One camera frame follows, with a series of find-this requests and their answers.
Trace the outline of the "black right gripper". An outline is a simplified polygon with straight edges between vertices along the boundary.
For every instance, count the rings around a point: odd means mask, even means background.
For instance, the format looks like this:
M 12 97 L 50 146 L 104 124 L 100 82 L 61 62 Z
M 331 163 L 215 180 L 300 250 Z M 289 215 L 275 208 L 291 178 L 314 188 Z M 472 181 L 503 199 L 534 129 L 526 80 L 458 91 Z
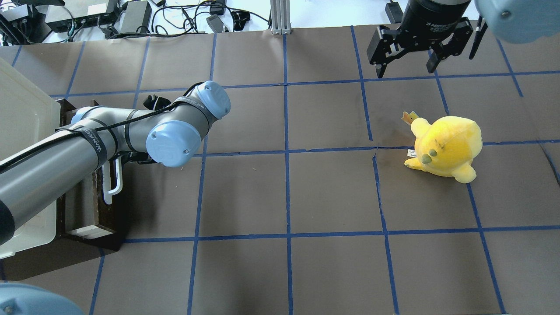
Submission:
M 440 62 L 459 56 L 473 34 L 464 16 L 469 0 L 409 0 L 400 26 L 376 27 L 367 48 L 367 59 L 383 78 L 388 64 L 412 52 L 431 51 L 426 68 L 435 73 Z

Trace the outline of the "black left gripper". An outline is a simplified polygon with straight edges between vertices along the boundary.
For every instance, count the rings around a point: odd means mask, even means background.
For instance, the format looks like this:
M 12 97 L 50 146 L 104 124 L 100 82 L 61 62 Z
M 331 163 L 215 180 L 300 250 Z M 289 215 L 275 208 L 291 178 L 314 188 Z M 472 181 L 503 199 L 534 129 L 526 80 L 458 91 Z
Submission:
M 137 163 L 137 164 L 140 164 L 140 165 L 144 165 L 144 164 L 155 164 L 155 163 L 157 163 L 146 152 L 120 151 L 120 152 L 118 152 L 118 157 L 121 159 L 121 162 L 123 164 Z

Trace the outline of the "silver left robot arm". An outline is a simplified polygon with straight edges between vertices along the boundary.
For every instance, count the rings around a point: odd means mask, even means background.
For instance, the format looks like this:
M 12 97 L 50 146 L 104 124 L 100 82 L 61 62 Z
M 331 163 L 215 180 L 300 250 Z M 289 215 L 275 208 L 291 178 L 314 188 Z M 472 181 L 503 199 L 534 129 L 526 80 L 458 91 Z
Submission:
M 155 110 L 100 105 L 78 109 L 70 124 L 2 160 L 1 243 L 120 154 L 144 154 L 166 167 L 184 166 L 214 122 L 230 110 L 226 90 L 213 80 L 194 84 Z

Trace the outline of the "right robot arm blue joint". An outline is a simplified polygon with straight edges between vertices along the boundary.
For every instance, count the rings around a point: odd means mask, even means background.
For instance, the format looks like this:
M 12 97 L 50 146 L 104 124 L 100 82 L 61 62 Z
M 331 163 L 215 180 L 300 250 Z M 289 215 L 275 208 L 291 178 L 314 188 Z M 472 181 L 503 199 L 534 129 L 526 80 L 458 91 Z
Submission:
M 476 0 L 475 7 L 502 41 L 526 44 L 560 31 L 558 0 Z

